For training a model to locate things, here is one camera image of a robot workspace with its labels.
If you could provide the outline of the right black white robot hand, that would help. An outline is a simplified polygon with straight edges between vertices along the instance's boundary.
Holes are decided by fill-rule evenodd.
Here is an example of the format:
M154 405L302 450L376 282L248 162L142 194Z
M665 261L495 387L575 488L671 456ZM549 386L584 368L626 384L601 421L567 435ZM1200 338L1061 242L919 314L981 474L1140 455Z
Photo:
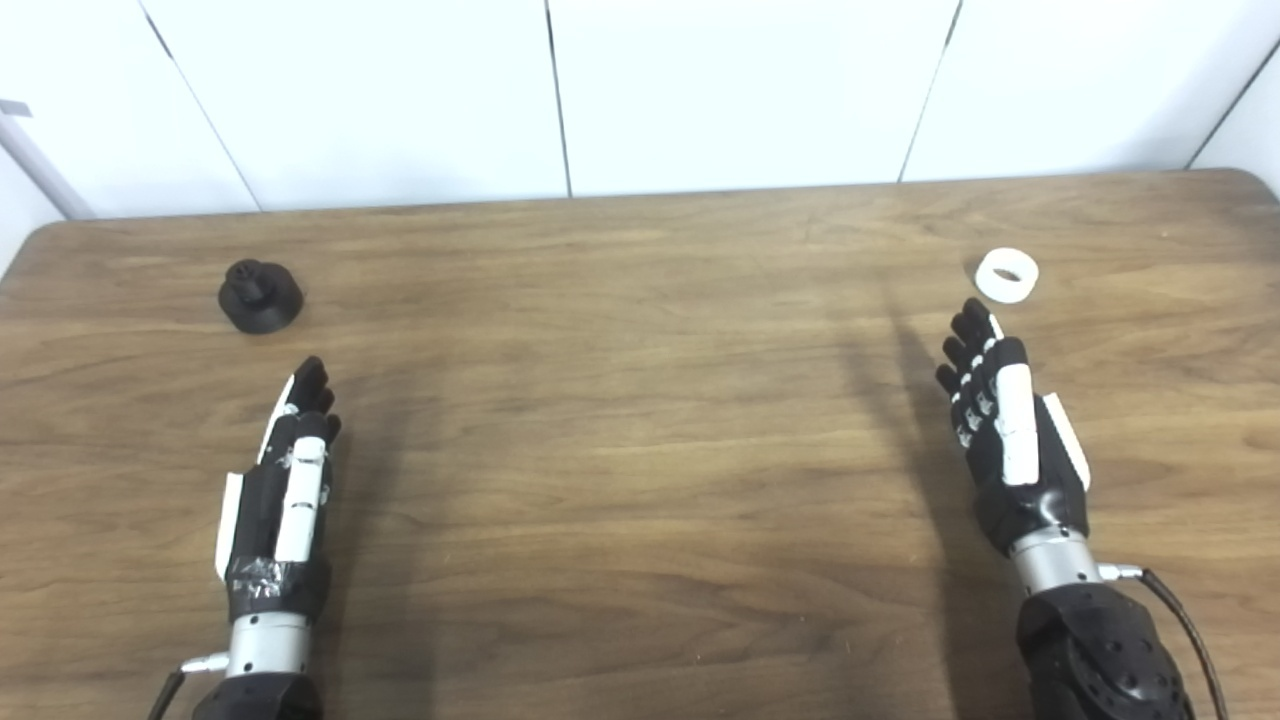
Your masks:
M1085 461L1069 439L1060 404L1036 391L1027 347L997 316L968 299L950 322L934 378L948 400L950 427L987 541L1009 553L1046 529L1088 537Z

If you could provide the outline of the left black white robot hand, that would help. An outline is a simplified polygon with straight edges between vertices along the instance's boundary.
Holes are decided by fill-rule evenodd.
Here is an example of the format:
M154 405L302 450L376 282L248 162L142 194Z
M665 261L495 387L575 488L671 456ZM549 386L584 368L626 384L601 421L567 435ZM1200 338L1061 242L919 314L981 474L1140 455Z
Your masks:
M289 612L314 624L332 588L323 551L340 433L324 361L306 357L275 401L251 469L227 477L215 571L232 621Z

